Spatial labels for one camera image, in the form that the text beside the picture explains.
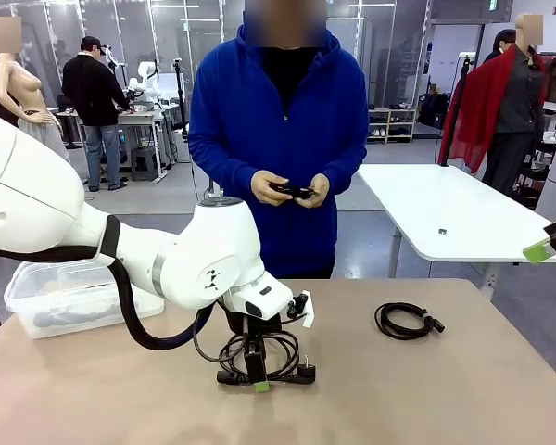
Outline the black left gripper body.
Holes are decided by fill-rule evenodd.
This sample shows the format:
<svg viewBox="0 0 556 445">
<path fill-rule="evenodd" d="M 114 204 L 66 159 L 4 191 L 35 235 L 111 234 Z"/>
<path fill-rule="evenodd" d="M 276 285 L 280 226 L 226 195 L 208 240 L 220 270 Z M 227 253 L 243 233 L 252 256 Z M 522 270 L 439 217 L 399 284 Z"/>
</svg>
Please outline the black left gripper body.
<svg viewBox="0 0 556 445">
<path fill-rule="evenodd" d="M 226 320 L 231 332 L 234 334 L 227 342 L 228 345 L 234 342 L 239 343 L 242 339 L 244 322 L 246 321 L 246 333 L 249 336 L 269 336 L 278 334 L 282 330 L 282 318 L 280 314 L 274 315 L 269 320 L 261 320 L 240 312 L 226 311 Z"/>
</svg>

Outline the person's right hand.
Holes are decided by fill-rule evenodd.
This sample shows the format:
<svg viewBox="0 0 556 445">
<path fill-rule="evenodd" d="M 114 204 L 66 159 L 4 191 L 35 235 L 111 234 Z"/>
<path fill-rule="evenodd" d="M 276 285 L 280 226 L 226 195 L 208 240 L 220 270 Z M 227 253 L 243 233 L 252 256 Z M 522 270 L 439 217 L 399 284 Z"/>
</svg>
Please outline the person's right hand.
<svg viewBox="0 0 556 445">
<path fill-rule="evenodd" d="M 271 188 L 271 185 L 287 183 L 288 180 L 281 176 L 275 175 L 272 172 L 260 170 L 253 174 L 250 181 L 250 187 L 252 193 L 259 202 L 277 207 L 287 200 L 290 200 L 292 197 L 287 194 L 277 192 Z"/>
</svg>

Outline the person's left hand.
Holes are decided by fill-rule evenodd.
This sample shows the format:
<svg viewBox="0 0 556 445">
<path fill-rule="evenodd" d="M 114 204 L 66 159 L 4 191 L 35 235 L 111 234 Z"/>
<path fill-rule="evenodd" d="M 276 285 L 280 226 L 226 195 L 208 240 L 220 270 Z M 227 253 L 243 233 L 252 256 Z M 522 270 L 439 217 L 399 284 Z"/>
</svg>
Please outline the person's left hand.
<svg viewBox="0 0 556 445">
<path fill-rule="evenodd" d="M 312 195 L 308 199 L 300 200 L 299 203 L 308 209 L 320 207 L 330 190 L 329 179 L 323 173 L 316 174 L 311 180 L 310 190 Z"/>
</svg>

